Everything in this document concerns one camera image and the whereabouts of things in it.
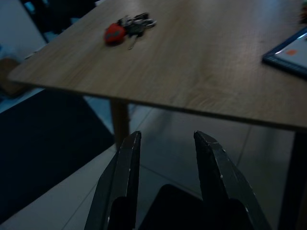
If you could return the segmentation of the key bunch with red fob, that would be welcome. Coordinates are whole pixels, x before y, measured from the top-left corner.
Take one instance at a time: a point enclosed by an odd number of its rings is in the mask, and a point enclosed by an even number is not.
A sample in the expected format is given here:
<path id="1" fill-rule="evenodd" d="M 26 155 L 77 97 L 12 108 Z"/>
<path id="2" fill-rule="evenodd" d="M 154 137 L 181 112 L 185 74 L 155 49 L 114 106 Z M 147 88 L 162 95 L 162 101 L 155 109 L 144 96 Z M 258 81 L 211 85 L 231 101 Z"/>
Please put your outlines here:
<path id="1" fill-rule="evenodd" d="M 148 12 L 134 17 L 126 15 L 105 29 L 104 43 L 107 46 L 117 46 L 122 44 L 127 37 L 131 40 L 131 45 L 128 48 L 128 50 L 131 50 L 145 31 L 155 27 L 156 23 L 157 21 L 151 18 Z"/>

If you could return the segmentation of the wooden table leg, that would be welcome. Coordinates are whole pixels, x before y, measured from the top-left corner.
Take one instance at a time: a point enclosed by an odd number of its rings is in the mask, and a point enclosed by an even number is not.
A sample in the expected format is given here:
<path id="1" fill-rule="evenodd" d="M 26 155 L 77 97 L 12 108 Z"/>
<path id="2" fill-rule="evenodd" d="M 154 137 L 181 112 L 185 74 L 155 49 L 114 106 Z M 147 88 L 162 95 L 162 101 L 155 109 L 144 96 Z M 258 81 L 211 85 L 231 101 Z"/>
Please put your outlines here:
<path id="1" fill-rule="evenodd" d="M 278 230 L 307 230 L 307 133 L 295 133 Z"/>
<path id="2" fill-rule="evenodd" d="M 124 139 L 130 134 L 130 118 L 128 104 L 119 100 L 110 100 L 110 110 L 114 129 L 114 138 L 117 150 Z"/>

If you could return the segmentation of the black table frame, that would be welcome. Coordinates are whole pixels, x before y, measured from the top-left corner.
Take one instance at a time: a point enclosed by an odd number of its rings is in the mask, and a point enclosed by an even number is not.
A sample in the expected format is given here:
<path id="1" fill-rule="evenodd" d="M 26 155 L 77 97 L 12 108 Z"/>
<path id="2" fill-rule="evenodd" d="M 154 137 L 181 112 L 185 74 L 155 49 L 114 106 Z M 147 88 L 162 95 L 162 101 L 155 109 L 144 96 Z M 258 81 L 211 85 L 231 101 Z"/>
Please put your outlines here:
<path id="1" fill-rule="evenodd" d="M 46 42 L 69 28 L 103 0 L 18 0 Z"/>

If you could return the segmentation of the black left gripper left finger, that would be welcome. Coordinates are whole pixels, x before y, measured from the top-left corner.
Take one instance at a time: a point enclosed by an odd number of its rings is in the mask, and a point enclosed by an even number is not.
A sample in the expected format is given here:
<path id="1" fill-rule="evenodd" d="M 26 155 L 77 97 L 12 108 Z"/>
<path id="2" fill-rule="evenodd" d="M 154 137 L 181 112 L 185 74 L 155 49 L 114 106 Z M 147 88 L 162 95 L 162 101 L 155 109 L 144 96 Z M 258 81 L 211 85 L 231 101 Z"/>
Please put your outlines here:
<path id="1" fill-rule="evenodd" d="M 101 174 L 84 230 L 133 230 L 139 188 L 140 131 L 127 136 Z"/>

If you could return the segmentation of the black floor mat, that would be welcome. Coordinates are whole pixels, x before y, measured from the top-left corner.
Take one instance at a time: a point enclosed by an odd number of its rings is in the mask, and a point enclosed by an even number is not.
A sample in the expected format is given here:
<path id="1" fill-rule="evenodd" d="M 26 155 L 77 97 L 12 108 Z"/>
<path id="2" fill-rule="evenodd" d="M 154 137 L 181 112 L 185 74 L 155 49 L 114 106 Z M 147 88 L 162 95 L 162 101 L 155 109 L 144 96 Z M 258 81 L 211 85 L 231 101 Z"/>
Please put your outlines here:
<path id="1" fill-rule="evenodd" d="M 0 224 L 113 144 L 79 95 L 44 90 L 0 113 Z"/>

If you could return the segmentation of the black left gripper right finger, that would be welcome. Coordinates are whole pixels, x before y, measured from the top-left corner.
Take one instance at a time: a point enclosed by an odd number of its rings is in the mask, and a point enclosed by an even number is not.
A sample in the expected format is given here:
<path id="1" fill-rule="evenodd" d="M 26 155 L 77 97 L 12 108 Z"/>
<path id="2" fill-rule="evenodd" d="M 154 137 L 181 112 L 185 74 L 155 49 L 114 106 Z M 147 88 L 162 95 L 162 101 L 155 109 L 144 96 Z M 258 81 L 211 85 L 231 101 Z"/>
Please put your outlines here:
<path id="1" fill-rule="evenodd" d="M 272 230 L 243 173 L 213 137 L 194 132 L 204 219 L 211 230 Z"/>

